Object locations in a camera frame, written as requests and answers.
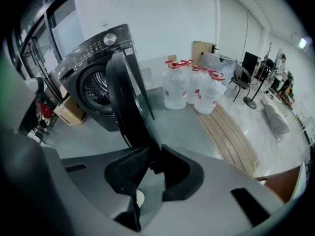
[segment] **washing machine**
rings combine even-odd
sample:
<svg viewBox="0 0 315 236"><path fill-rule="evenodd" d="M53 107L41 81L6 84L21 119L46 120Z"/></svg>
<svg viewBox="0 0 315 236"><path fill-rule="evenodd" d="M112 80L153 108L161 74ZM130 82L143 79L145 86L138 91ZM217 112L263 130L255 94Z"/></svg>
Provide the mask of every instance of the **washing machine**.
<svg viewBox="0 0 315 236"><path fill-rule="evenodd" d="M107 78L109 69L114 74L111 88ZM135 90L139 90L153 117L127 24L113 27L83 42L61 61L54 73L73 100L108 131L122 132L126 124L121 118L126 122L129 114L134 115L129 105L122 107L129 101L126 98L128 91L132 91L128 95L132 101L129 104L136 107L138 103L134 94Z"/></svg>

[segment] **dryer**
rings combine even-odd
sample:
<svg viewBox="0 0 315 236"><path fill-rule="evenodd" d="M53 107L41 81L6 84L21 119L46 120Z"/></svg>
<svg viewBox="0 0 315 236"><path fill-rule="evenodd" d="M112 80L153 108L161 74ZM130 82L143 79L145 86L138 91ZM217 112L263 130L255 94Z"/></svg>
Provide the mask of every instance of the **dryer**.
<svg viewBox="0 0 315 236"><path fill-rule="evenodd" d="M106 78L106 70L114 53L122 53L128 75L136 82L153 117L127 24L86 40L69 53L54 71L74 101L108 131L119 130L111 102L117 97L109 97Z"/></svg>

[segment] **control panel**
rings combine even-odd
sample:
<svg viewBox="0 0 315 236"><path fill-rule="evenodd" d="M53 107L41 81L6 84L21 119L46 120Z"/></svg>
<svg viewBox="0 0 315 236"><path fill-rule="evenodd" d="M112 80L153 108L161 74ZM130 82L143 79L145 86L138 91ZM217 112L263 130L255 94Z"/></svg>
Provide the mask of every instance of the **control panel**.
<svg viewBox="0 0 315 236"><path fill-rule="evenodd" d="M70 70L72 73L79 71L117 51L125 51L126 55L134 53L127 24L113 27L83 42L61 61L54 73L61 80Z"/></svg>

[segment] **cable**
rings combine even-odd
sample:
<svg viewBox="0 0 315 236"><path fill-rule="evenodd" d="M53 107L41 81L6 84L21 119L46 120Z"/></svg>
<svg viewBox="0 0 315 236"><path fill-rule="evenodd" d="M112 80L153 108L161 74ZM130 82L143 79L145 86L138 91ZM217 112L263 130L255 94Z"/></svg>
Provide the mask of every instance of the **cable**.
<svg viewBox="0 0 315 236"><path fill-rule="evenodd" d="M245 45L246 45L246 39L247 39L247 30L248 30L248 13L249 13L249 10L247 10L247 26L246 26L246 36L245 36L245 43L244 43L243 53L242 53L242 57L241 57L241 62L242 62L242 59L243 59L243 54L244 54L244 50L245 50Z"/></svg>

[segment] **floor lamp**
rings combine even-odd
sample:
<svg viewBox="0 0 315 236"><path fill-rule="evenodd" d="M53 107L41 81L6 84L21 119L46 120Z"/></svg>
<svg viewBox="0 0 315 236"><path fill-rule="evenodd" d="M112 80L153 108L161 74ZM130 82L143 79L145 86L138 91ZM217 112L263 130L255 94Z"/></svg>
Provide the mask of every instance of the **floor lamp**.
<svg viewBox="0 0 315 236"><path fill-rule="evenodd" d="M250 99L249 97L244 97L244 98L243 98L245 104L246 104L247 106L249 106L250 108L252 108L252 109L256 109L256 108L257 108L257 105L256 105L256 103L254 102L254 98L255 98L256 95L258 94L260 88L262 87L262 84L264 84L264 82L265 82L265 80L266 80L266 77L267 77L267 76L264 77L262 83L260 84L260 86L259 86L257 92L255 93L255 95L253 96L252 99Z"/></svg>
<svg viewBox="0 0 315 236"><path fill-rule="evenodd" d="M268 58L268 56L269 56L270 51L271 51L271 42L269 43L269 50L268 50L268 53L267 53L267 56L266 56L266 62L265 62L265 65L264 65L264 67L263 67L263 69L262 69L262 72L261 72L261 74L260 74L260 76L259 76L259 78L258 78L257 83L253 84L252 86L257 86L257 84L258 84L258 82L259 82L259 80L260 80L260 78L261 78L261 75L263 74L263 72L264 72L264 70L265 70L265 67L266 67L266 64L267 64L267 58ZM249 106L251 109L256 109L256 108L257 108L257 105L256 105L256 103L254 102L254 98L255 98L256 95L258 94L260 88L262 87L262 84L264 84L264 82L265 82L265 80L266 80L266 77L267 77L267 76L264 76L264 79L263 79L262 83L260 84L260 86L259 86L257 92L255 93L255 95L253 96L252 99L250 99L249 97L244 97L244 98L243 98L245 104L246 104L247 106Z"/></svg>

